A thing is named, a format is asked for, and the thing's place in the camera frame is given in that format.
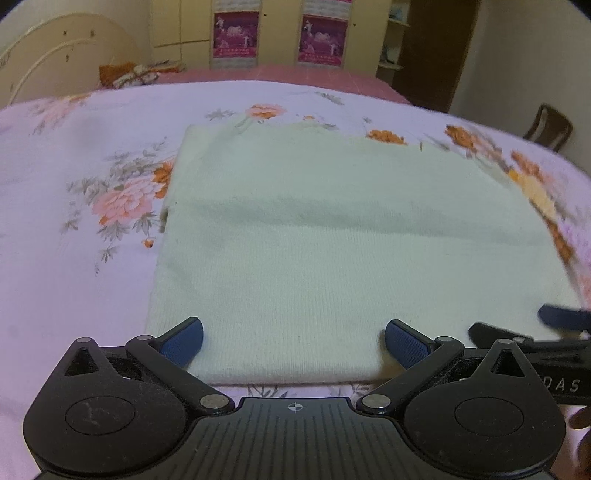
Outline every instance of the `circular mount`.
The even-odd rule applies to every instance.
[[[425,390],[407,406],[404,428],[435,465],[469,478],[538,471],[556,457],[565,432],[541,383],[501,374]]]
[[[180,441],[186,412],[172,392],[100,367],[50,377],[31,405],[23,434],[39,465],[74,476],[123,475]]]

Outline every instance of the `pink blanket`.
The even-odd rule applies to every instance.
[[[357,93],[405,105],[411,104],[382,80],[340,69],[265,65],[253,69],[188,70],[182,73],[163,73],[157,83],[219,82],[221,80],[266,80],[309,85],[339,92]]]

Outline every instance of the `brown door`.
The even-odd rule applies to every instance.
[[[412,0],[392,87],[413,105],[447,112],[459,80],[479,0]]]

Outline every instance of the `floral bedsheet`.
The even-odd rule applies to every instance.
[[[318,122],[343,135],[434,144],[466,161],[497,163],[546,221],[591,307],[591,180],[512,135],[408,105],[270,82],[158,85],[15,105],[0,112],[0,479],[37,472],[22,419],[72,340],[122,345],[143,332],[162,238],[160,204],[184,131],[235,115]],[[220,387],[237,400],[353,401],[370,388]]]

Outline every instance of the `orange flower print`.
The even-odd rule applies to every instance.
[[[511,158],[515,160],[521,171],[527,175],[533,175],[539,181],[544,181],[544,176],[540,171],[540,167],[527,158],[523,153],[517,150],[511,151]]]
[[[445,133],[459,147],[467,148],[472,153],[476,153],[474,142],[477,140],[477,138],[475,135],[472,135],[470,132],[466,131],[465,128],[447,125]]]
[[[546,222],[548,230],[550,230],[550,234],[554,239],[554,245],[556,246],[556,250],[558,250],[560,258],[562,258],[562,261],[566,265],[568,265],[570,259],[573,258],[573,248],[566,242],[566,240],[562,236],[562,233],[560,233],[560,230],[558,229],[558,225],[556,225],[556,223],[552,222],[551,220],[548,220],[547,218],[544,218],[544,221]]]
[[[514,168],[509,169],[507,175],[519,185],[523,195],[529,199],[530,203],[543,217],[551,221],[556,220],[557,212],[554,200],[550,198],[544,186],[536,177],[519,173]]]
[[[585,303],[583,307],[591,308],[591,277],[579,274],[577,275],[577,284]]]
[[[152,179],[152,181],[154,183],[159,183],[162,185],[155,195],[158,199],[163,199],[166,196],[166,193],[168,192],[168,186],[170,185],[170,177],[172,175],[174,167],[174,160],[174,157],[166,159],[162,163],[161,167],[156,168],[156,170],[154,170],[154,178]]]
[[[287,110],[285,110],[281,105],[252,105],[247,111],[246,114],[251,118],[262,118],[264,120],[269,120],[274,116],[283,115]]]
[[[377,140],[378,142],[396,143],[398,145],[408,145],[404,141],[404,137],[392,133],[390,130],[372,130],[366,135],[367,138]]]

